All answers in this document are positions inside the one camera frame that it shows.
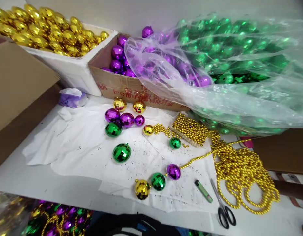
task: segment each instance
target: table surface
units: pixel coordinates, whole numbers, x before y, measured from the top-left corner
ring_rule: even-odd
[[[94,103],[96,101],[112,103],[112,100],[102,97],[91,96],[90,99]],[[220,225],[217,212],[166,213],[130,199],[101,193],[98,191],[100,180],[60,176],[54,173],[49,165],[27,166],[22,155],[23,148],[57,115],[60,108],[56,106],[0,166],[0,191],[113,214],[139,212],[163,224],[220,235],[302,235],[303,209],[293,206],[285,196],[281,196],[279,203],[274,202],[270,212],[263,216],[253,215],[244,208],[232,209],[237,225],[226,230]]]

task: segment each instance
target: wall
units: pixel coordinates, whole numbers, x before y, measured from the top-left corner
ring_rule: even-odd
[[[0,0],[0,7],[24,0]],[[36,7],[48,6],[66,17],[139,35],[146,25],[169,28],[181,18],[216,11],[224,15],[303,19],[303,0],[27,0]]]

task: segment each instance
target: white cloth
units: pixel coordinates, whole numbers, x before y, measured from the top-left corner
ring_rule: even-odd
[[[128,104],[125,112],[130,110],[136,116],[131,107]],[[175,163],[180,166],[191,158],[204,155],[210,151],[210,144],[206,142],[202,148],[190,145],[189,148],[173,150],[168,145],[167,136],[159,133],[147,137],[151,145],[142,133],[143,127],[135,125],[123,129],[118,137],[108,137],[104,131],[107,125],[104,113],[109,108],[110,104],[87,104],[75,109],[63,107],[59,115],[24,148],[26,163],[51,164],[53,171],[59,175],[102,180],[100,191],[130,198],[163,211],[217,211],[218,201],[208,203],[194,184],[198,179],[209,193],[213,193],[209,179],[216,180],[216,172],[211,155],[183,169],[179,180],[166,178],[163,191],[151,189],[146,200],[137,199],[134,194],[135,179],[150,180],[155,172],[165,174],[166,165]],[[174,117],[157,108],[147,107],[143,115],[145,123],[151,125],[161,123],[168,127],[174,121]],[[132,149],[129,160],[121,164],[112,158],[114,147],[120,143],[128,143]]]

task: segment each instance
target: styrofoam box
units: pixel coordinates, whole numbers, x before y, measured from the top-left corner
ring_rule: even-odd
[[[25,46],[22,46],[22,48],[55,70],[60,75],[60,81],[65,87],[76,88],[81,92],[101,96],[100,89],[90,72],[88,62],[100,51],[101,48],[105,47],[108,42],[118,34],[118,32],[85,23],[83,23],[83,26],[87,30],[92,30],[96,35],[100,35],[101,31],[106,31],[109,34],[109,37],[106,40],[102,41],[97,47],[83,57],[62,56]]]

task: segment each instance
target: green lighter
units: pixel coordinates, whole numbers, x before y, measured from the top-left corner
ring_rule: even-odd
[[[213,199],[211,198],[211,196],[208,194],[208,192],[206,191],[206,189],[203,187],[203,185],[201,185],[201,183],[196,180],[195,181],[195,185],[198,187],[199,191],[204,195],[204,197],[206,198],[206,200],[210,203],[213,202]]]

